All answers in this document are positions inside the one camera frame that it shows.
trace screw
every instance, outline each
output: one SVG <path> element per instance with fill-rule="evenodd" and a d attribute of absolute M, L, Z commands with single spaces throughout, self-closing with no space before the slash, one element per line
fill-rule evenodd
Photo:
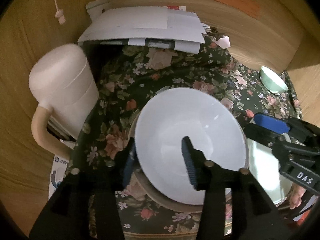
<path fill-rule="evenodd" d="M 72 170 L 70 171 L 70 173 L 71 173 L 72 175 L 77 175 L 79 172 L 80 172 L 80 170 L 79 170 L 78 168 L 74 168 L 74 169 L 72 169 Z"/>
<path fill-rule="evenodd" d="M 214 162 L 211 161 L 211 160 L 207 160 L 204 162 L 204 166 L 210 168 L 210 167 L 213 167 L 214 166 Z"/>
<path fill-rule="evenodd" d="M 116 164 L 115 164 L 114 161 L 106 161 L 106 166 L 109 167 L 109 168 L 111 168 L 111 167 L 113 167 L 113 166 L 115 166 L 115 165 L 116 165 Z"/>
<path fill-rule="evenodd" d="M 249 170 L 247 168 L 241 168 L 241 169 L 239 169 L 239 171 L 244 175 L 248 175 L 249 174 Z"/>

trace human hand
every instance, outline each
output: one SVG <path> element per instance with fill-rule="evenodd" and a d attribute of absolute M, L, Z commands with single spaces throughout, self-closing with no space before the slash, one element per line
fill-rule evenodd
<path fill-rule="evenodd" d="M 302 201 L 301 198 L 305 192 L 306 192 L 305 188 L 293 183 L 293 190 L 289 200 L 291 209 L 294 209 L 301 205 L 301 201 Z"/>

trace light green bowl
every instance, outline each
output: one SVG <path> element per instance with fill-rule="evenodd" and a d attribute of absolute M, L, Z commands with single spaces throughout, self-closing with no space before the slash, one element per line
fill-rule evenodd
<path fill-rule="evenodd" d="M 280 94 L 288 90 L 287 85 L 284 83 L 281 77 L 279 77 L 277 73 L 265 66 L 261 67 L 260 79 L 262 84 L 276 96 L 279 96 Z"/>

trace white paper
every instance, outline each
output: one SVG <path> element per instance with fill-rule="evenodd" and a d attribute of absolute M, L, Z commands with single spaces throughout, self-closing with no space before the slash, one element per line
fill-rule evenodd
<path fill-rule="evenodd" d="M 110 8 L 109 0 L 96 0 L 89 2 L 85 8 L 92 21 L 95 21 L 104 11 Z"/>
<path fill-rule="evenodd" d="M 128 28 L 167 29 L 167 22 L 166 7 L 124 7 L 107 10 L 99 17 L 99 21 L 94 22 L 90 27 L 108 29 L 126 26 Z"/>
<path fill-rule="evenodd" d="M 188 53 L 198 54 L 200 49 L 199 42 L 192 41 L 176 41 L 174 44 L 174 50 L 184 51 Z"/>
<path fill-rule="evenodd" d="M 170 10 L 166 7 L 162 9 L 167 10 L 167 29 L 118 26 L 119 24 L 116 22 L 114 22 L 113 26 L 109 26 L 109 24 L 106 24 L 108 19 L 105 18 L 105 15 L 107 15 L 105 12 L 84 31 L 78 42 L 87 40 L 151 38 L 205 43 L 202 36 L 202 33 L 205 33 L 205 31 L 195 13 Z"/>
<path fill-rule="evenodd" d="M 230 40 L 229 40 L 229 37 L 228 36 L 224 36 L 220 39 L 218 39 L 217 41 L 216 40 L 213 40 L 213 42 L 217 45 L 219 45 L 221 48 L 223 49 L 227 49 L 227 48 L 230 48 Z"/>
<path fill-rule="evenodd" d="M 58 157 L 57 155 L 54 156 L 50 172 L 48 199 L 50 199 L 58 185 L 63 181 L 63 176 L 67 169 L 67 165 L 67 160 Z"/>
<path fill-rule="evenodd" d="M 205 24 L 205 23 L 202 23 L 202 26 L 203 26 L 203 28 L 205 28 L 205 29 L 210 29 L 210 26 L 207 25 L 207 24 Z"/>
<path fill-rule="evenodd" d="M 130 38 L 128 40 L 128 45 L 132 46 L 144 46 L 146 43 L 146 38 Z"/>
<path fill-rule="evenodd" d="M 67 145 L 70 149 L 73 150 L 73 148 L 75 147 L 76 143 L 73 141 L 65 141 L 65 140 L 59 140 L 61 141 L 63 144 Z"/>

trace white plate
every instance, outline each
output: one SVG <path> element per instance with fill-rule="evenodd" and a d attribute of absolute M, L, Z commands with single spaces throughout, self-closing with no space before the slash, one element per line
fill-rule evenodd
<path fill-rule="evenodd" d="M 199 90 L 174 88 L 154 96 L 142 109 L 135 130 L 140 165 L 150 182 L 167 197 L 201 205 L 204 191 L 189 182 L 181 140 L 222 168 L 245 166 L 246 142 L 237 120 L 217 99 Z"/>
<path fill-rule="evenodd" d="M 288 134 L 283 135 L 286 141 L 291 142 Z M 291 189 L 292 181 L 280 175 L 279 161 L 269 147 L 251 139 L 248 139 L 248 147 L 250 172 L 275 205 L 283 202 Z"/>

